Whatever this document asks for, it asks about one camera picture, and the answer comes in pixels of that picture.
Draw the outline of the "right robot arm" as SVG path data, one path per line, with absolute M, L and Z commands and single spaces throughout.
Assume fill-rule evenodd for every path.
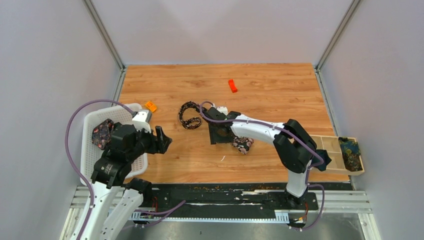
M 202 109 L 200 114 L 209 124 L 212 144 L 231 142 L 237 137 L 258 140 L 275 147 L 281 163 L 288 170 L 285 201 L 292 209 L 298 209 L 306 201 L 311 168 L 324 171 L 330 163 L 330 159 L 318 151 L 313 138 L 294 119 L 268 122 L 236 111 L 225 114 L 215 107 Z

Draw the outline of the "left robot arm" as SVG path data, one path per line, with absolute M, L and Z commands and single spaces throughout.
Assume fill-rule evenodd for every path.
M 115 240 L 136 208 L 153 201 L 151 182 L 134 178 L 124 183 L 133 162 L 144 154 L 164 154 L 172 141 L 160 126 L 152 132 L 117 123 L 101 158 L 94 164 L 87 184 L 90 194 L 83 209 L 85 217 L 71 239 Z

